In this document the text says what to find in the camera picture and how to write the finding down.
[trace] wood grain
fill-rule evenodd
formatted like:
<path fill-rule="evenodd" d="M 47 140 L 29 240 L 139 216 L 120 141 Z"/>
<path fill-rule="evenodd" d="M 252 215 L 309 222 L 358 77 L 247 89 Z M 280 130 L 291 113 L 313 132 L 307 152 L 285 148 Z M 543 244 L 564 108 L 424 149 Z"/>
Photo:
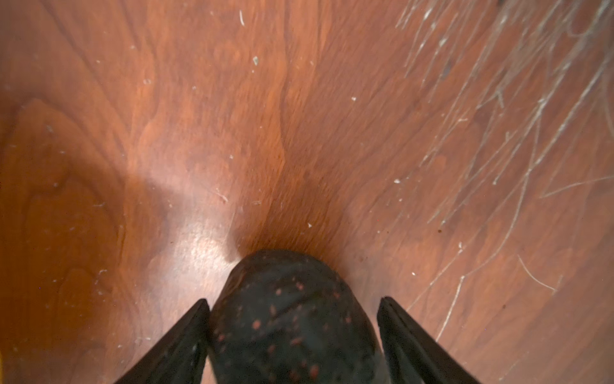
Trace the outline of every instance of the wood grain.
<path fill-rule="evenodd" d="M 611 382 L 613 31 L 611 0 L 3 1 L 4 380 L 112 383 L 276 247 L 484 383 Z"/>

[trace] hardwood surface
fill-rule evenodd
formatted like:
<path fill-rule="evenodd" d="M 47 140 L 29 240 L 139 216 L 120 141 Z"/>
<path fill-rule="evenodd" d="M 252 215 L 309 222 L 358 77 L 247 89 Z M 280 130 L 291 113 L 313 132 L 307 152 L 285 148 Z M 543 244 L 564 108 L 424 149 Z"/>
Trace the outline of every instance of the hardwood surface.
<path fill-rule="evenodd" d="M 483 383 L 614 383 L 611 3 L 0 2 L 5 382 L 112 383 L 275 247 Z"/>

